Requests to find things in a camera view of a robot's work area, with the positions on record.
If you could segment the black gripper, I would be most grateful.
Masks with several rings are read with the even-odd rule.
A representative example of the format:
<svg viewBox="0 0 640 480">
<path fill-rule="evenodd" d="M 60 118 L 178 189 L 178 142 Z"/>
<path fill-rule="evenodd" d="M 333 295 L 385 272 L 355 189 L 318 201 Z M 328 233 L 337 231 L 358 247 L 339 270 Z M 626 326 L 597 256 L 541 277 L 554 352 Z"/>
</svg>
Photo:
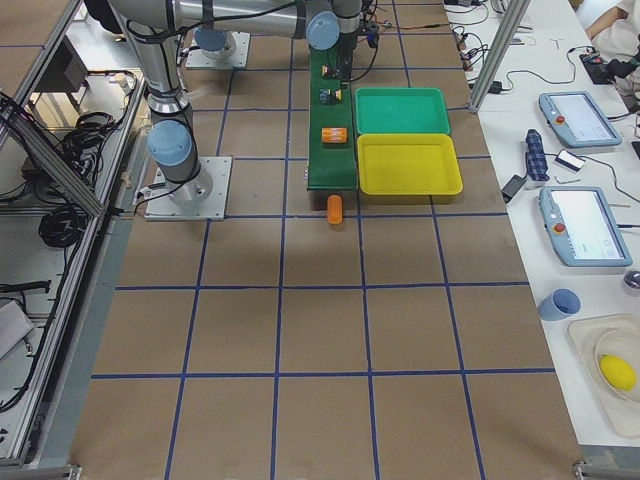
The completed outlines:
<svg viewBox="0 0 640 480">
<path fill-rule="evenodd" d="M 337 42 L 335 45 L 336 67 L 339 71 L 341 82 L 350 82 L 352 78 L 352 65 L 356 42 Z"/>
</svg>

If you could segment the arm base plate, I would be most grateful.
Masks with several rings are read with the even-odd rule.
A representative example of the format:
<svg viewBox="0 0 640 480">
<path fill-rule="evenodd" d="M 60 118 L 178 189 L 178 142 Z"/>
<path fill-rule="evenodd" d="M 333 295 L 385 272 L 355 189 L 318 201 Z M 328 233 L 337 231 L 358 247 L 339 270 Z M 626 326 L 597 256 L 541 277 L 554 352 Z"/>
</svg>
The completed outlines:
<svg viewBox="0 0 640 480">
<path fill-rule="evenodd" d="M 222 221 L 226 215 L 228 190 L 233 159 L 231 157 L 200 157 L 199 175 L 177 188 L 165 183 L 165 176 L 156 168 L 158 189 L 146 194 L 144 218 L 148 221 Z"/>
<path fill-rule="evenodd" d="M 197 29 L 186 58 L 191 70 L 237 70 L 247 64 L 250 34 Z"/>
</svg>

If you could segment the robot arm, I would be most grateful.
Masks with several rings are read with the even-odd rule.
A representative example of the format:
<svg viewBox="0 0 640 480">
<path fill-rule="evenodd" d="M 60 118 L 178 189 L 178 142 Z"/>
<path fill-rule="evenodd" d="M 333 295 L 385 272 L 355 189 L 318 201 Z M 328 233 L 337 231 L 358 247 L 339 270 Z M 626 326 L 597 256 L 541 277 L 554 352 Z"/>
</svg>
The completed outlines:
<svg viewBox="0 0 640 480">
<path fill-rule="evenodd" d="M 360 31 L 361 1 L 169 1 L 168 27 L 193 29 L 210 57 L 236 50 L 235 32 L 305 39 L 315 50 L 334 50 L 335 69 L 351 78 Z"/>
<path fill-rule="evenodd" d="M 171 201 L 201 203 L 213 181 L 202 166 L 194 139 L 192 108 L 181 85 L 179 37 L 191 25 L 178 19 L 177 1 L 111 1 L 109 6 L 132 42 L 146 78 L 153 127 L 147 147 L 164 176 Z"/>
</svg>

